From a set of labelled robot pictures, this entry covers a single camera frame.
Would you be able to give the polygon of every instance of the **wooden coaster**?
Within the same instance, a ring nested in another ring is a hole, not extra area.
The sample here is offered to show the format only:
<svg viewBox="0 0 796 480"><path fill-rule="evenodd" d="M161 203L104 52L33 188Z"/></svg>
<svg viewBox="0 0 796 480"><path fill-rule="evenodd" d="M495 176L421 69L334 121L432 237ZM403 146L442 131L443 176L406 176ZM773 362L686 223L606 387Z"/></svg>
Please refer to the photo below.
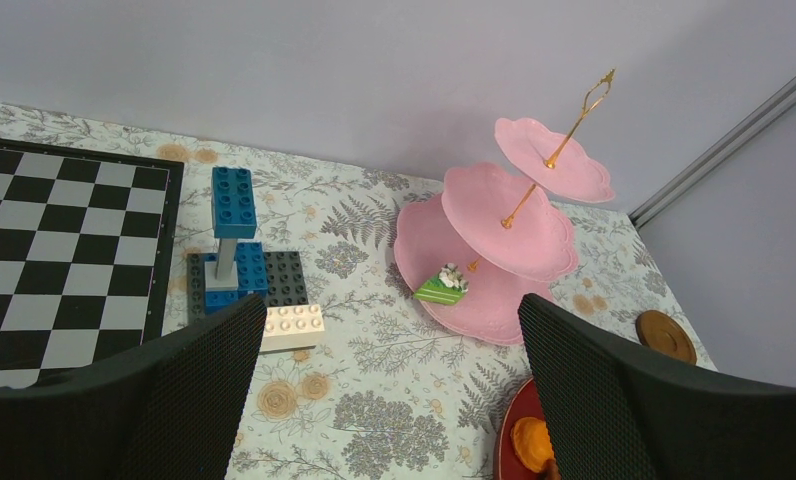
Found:
<svg viewBox="0 0 796 480"><path fill-rule="evenodd" d="M671 317L657 310L643 312L636 321L637 336L646 347L695 365L697 357L687 332Z"/></svg>

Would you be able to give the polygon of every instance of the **cake slice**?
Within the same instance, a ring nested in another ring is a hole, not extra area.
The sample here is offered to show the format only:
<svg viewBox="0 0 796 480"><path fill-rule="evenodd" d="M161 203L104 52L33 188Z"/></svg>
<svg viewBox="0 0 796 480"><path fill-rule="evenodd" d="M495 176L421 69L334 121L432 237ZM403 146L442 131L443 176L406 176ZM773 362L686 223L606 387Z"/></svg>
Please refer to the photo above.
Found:
<svg viewBox="0 0 796 480"><path fill-rule="evenodd" d="M419 287L413 296L425 302L454 305L466 296L468 291L469 282L463 278L457 265L449 263Z"/></svg>

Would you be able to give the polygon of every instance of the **red plate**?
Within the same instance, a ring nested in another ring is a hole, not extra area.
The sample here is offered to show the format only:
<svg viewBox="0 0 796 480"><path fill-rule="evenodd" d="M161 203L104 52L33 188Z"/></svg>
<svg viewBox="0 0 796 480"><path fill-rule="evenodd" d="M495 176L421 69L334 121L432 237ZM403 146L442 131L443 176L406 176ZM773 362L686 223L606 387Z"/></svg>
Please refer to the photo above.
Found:
<svg viewBox="0 0 796 480"><path fill-rule="evenodd" d="M495 480L536 480L538 474L528 470L513 450L513 441L510 439L510 430L516 421L524 417L536 417L545 420L542 405L539 403L539 394L536 393L536 384L531 378L516 392L510 408L504 415L504 423L495 442L495 458L492 471Z"/></svg>

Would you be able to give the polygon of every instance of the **chessboard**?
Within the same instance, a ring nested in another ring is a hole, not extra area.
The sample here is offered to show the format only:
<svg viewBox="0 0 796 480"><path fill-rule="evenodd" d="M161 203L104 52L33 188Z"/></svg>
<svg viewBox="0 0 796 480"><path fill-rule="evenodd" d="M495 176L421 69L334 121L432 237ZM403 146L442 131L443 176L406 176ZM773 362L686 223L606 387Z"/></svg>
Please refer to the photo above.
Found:
<svg viewBox="0 0 796 480"><path fill-rule="evenodd" d="M183 165L0 140L0 387L161 334Z"/></svg>

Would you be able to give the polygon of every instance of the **table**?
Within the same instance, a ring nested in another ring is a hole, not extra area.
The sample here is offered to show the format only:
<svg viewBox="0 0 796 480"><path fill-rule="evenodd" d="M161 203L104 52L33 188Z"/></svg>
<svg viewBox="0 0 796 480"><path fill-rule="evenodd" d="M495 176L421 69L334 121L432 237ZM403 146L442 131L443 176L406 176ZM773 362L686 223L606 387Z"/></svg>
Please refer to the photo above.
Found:
<svg viewBox="0 0 796 480"><path fill-rule="evenodd" d="M211 168L254 172L257 239L301 252L327 333L313 350L259 358L229 479L491 478L496 429L530 375L525 352L441 328L392 258L399 209L440 181L2 104L0 137L186 164L164 334L186 324L185 256L217 246ZM627 216L557 206L580 254L552 285L557 303L634 341L639 313L666 312L715 369Z"/></svg>

